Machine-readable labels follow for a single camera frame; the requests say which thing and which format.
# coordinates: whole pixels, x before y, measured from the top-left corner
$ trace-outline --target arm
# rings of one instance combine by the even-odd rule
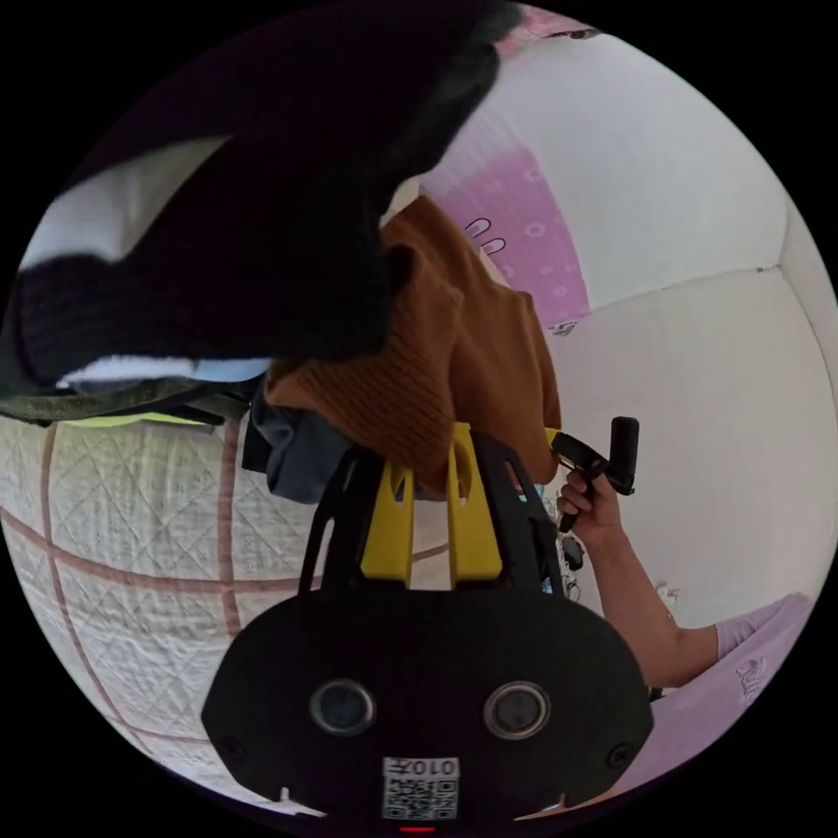
[[[683,686],[716,663],[716,627],[677,626],[622,529],[611,484],[600,477],[591,500],[584,490],[584,481],[572,474],[558,506],[579,513],[574,532],[587,549],[606,620],[634,652],[649,686]]]

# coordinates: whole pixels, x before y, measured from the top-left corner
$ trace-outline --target brown sweater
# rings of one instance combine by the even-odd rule
[[[440,495],[455,421],[509,445],[534,483],[549,483],[557,461],[544,428],[560,428],[561,415],[530,295],[493,282],[469,239],[427,197],[381,235],[386,247],[412,252],[384,349],[345,363],[312,361],[290,373],[275,362],[266,400],[316,411]]]

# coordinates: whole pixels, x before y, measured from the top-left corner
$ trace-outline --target white wall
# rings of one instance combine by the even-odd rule
[[[539,157],[592,307],[780,261],[772,170],[701,93],[621,40],[540,41],[485,107]]]
[[[820,591],[833,549],[838,432],[820,346],[780,270],[692,280],[551,338],[565,430],[607,452],[641,424],[626,528],[684,625]],[[596,607],[592,581],[583,597]]]

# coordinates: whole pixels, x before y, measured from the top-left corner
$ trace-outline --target red grid line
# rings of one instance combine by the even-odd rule
[[[297,579],[239,579],[221,582],[214,579],[178,579],[176,576],[152,576],[138,574],[131,570],[110,567],[103,562],[87,559],[76,553],[70,553],[63,547],[51,544],[40,532],[33,530],[22,520],[15,518],[7,509],[0,506],[0,520],[13,532],[29,541],[45,553],[52,551],[53,558],[62,565],[67,565],[81,574],[92,576],[125,587],[139,587],[146,590],[166,591],[171,594],[224,594],[228,590],[236,594],[275,594],[294,593],[297,590]],[[447,544],[431,547],[413,554],[413,561],[432,559],[448,550]]]
[[[218,577],[224,586],[221,602],[230,638],[242,630],[242,618],[233,588],[236,578],[233,568],[233,494],[236,489],[238,431],[238,422],[227,422],[218,485]]]
[[[179,736],[162,732],[145,730],[130,724],[121,714],[113,699],[107,693],[104,684],[96,674],[90,659],[81,643],[75,625],[72,621],[65,591],[61,582],[59,565],[70,567],[81,574],[111,582],[125,587],[137,587],[176,594],[214,594],[222,597],[223,612],[230,636],[235,636],[241,630],[241,617],[236,601],[237,594],[256,593],[293,593],[296,592],[299,580],[236,580],[232,560],[232,517],[233,495],[236,482],[236,462],[239,442],[239,424],[229,422],[225,430],[224,448],[222,455],[220,486],[218,495],[218,580],[208,579],[178,579],[176,577],[158,577],[150,574],[139,574],[133,571],[110,567],[101,561],[88,559],[71,553],[56,545],[52,540],[52,512],[50,504],[50,475],[52,469],[52,455],[55,450],[56,425],[52,425],[45,435],[44,449],[41,460],[40,473],[40,503],[43,534],[15,517],[7,509],[0,506],[0,521],[13,532],[42,550],[45,554],[52,577],[55,599],[64,619],[72,645],[79,656],[87,675],[90,677],[102,701],[110,711],[106,714],[108,721],[128,732],[142,751],[151,754],[151,749],[142,737],[160,739],[171,742],[183,742],[194,745],[207,745],[204,738]],[[422,561],[441,555],[448,550],[447,543],[431,547],[428,550],[413,554],[413,562]]]
[[[70,609],[67,607],[67,599],[64,593],[64,586],[61,584],[61,574],[58,572],[58,562],[55,559],[52,544],[52,515],[50,513],[50,468],[52,467],[52,452],[55,450],[55,425],[52,425],[47,431],[46,439],[44,440],[44,452],[41,459],[41,517],[44,526],[44,541],[46,542],[46,560],[50,566],[50,574],[52,576],[52,587],[55,591],[55,600],[61,610],[61,616],[64,618],[64,623],[67,627],[67,633],[70,635],[72,645],[76,649],[76,654],[84,666],[87,675],[99,692],[102,701],[107,705],[108,710],[113,714],[113,717],[124,725],[131,734],[132,739],[140,747],[142,751],[151,753],[148,745],[137,735],[136,731],[128,727],[126,720],[123,718],[116,704],[108,695],[105,685],[100,681],[96,670],[90,663],[90,658],[87,657],[84,646],[81,644],[79,635],[76,632],[76,627],[72,622]]]

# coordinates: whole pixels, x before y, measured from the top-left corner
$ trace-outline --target person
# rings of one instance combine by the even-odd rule
[[[727,732],[786,659],[814,605],[790,594],[744,616],[681,628],[631,546],[614,488],[601,476],[586,489],[572,472],[556,508],[578,515],[573,532],[585,545],[602,614],[634,652],[646,684],[674,691],[652,704],[655,727],[627,771],[585,807],[660,777]],[[558,805],[526,817],[568,811]]]

